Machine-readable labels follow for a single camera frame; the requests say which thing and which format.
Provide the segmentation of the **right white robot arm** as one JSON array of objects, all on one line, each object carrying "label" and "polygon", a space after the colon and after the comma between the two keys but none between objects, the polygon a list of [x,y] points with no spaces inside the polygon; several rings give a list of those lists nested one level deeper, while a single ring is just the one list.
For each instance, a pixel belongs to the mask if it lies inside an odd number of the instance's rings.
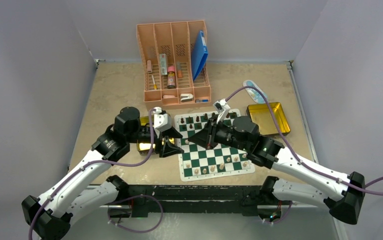
[{"label": "right white robot arm", "polygon": [[260,134],[259,126],[247,116],[237,117],[231,126],[210,118],[203,129],[187,139],[207,150],[218,144],[246,153],[254,165],[274,169],[295,177],[303,184],[292,185],[269,177],[260,190],[261,199],[268,204],[288,200],[328,209],[337,220],[357,224],[365,198],[362,192],[365,177],[334,171],[303,158],[281,142]]}]

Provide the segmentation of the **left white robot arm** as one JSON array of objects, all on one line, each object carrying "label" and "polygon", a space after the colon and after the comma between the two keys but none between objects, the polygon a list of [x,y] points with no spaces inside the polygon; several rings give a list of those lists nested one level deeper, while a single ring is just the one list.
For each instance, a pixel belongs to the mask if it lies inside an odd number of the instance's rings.
[{"label": "left white robot arm", "polygon": [[[124,107],[91,145],[83,159],[58,183],[38,197],[29,195],[22,203],[25,221],[29,225],[28,239],[36,233],[43,240],[60,240],[71,226],[91,210],[114,202],[124,204],[129,191],[118,176],[102,183],[96,190],[83,193],[89,184],[113,166],[134,168],[145,164],[153,153],[161,158],[183,153],[170,142],[182,134],[172,124],[172,117],[161,107],[148,111],[148,124],[142,125],[140,111]],[[139,142],[149,144],[146,157],[137,163],[121,163],[130,146]]]}]

